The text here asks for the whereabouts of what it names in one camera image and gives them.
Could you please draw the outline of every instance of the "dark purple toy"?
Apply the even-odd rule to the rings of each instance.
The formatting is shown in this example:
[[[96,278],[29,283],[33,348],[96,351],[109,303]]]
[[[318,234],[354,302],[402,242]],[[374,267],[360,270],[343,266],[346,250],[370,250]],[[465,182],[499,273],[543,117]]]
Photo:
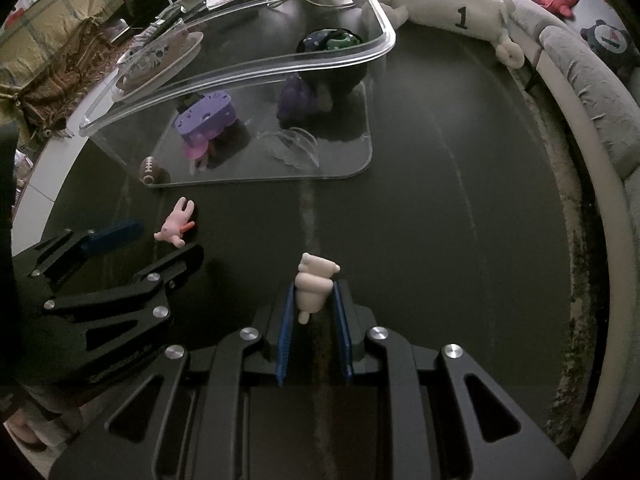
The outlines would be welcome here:
[[[209,141],[235,123],[237,118],[231,97],[221,91],[206,94],[178,115],[174,125],[184,141],[187,158],[200,158],[207,151]]]
[[[318,113],[318,98],[311,86],[297,75],[287,79],[280,93],[276,117],[280,124],[289,121],[303,121],[310,115]]]

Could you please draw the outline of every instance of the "white floor tile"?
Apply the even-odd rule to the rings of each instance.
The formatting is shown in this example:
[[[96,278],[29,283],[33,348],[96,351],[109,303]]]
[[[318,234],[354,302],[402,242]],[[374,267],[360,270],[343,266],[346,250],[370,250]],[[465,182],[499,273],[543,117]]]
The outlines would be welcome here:
[[[66,176],[76,161],[76,157],[88,140],[87,137],[80,137],[78,135],[80,123],[89,107],[100,97],[100,93],[104,91],[108,82],[114,76],[115,72],[98,83],[71,114],[71,117],[69,117],[66,122],[66,126],[73,136],[68,139],[51,139],[38,159],[29,184],[54,202],[58,197],[62,185],[65,183]],[[107,91],[92,113],[92,116],[96,117],[104,114],[111,108],[111,105],[113,105],[111,91]]]
[[[36,244],[53,208],[53,201],[28,184],[22,192],[18,211],[11,230],[11,252],[15,256]]]

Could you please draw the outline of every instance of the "red starfish plush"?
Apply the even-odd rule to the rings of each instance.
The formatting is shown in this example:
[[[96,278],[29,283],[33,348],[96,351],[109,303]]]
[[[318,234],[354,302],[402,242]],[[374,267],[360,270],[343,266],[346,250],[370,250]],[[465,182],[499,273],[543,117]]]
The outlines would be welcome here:
[[[553,14],[560,14],[566,18],[572,18],[574,14],[571,12],[573,7],[580,0],[533,0],[537,4],[542,5],[546,10]]]

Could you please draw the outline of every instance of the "black tabletop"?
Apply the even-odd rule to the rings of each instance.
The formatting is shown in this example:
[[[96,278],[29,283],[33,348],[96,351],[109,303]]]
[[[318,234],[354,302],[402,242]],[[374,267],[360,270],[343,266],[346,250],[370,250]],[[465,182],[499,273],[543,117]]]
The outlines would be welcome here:
[[[170,252],[152,233],[185,196],[197,207],[186,239],[206,257],[172,296],[171,342],[200,348],[247,325],[309,250],[340,264],[382,325],[429,348],[461,344],[542,423],[570,290],[561,203],[533,117],[490,44],[410,23],[377,88],[372,161],[342,180],[149,190],[88,142],[45,236],[122,217],[146,233],[69,287],[125,283]]]

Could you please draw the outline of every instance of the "clear plastic container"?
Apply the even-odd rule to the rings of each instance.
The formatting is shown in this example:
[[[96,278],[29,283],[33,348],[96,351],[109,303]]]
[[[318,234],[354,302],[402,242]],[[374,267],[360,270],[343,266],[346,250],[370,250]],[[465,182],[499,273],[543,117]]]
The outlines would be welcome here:
[[[325,50],[297,53],[303,38]],[[350,176],[372,155],[374,82],[395,40],[376,0],[217,10],[123,60],[80,134],[152,187]]]

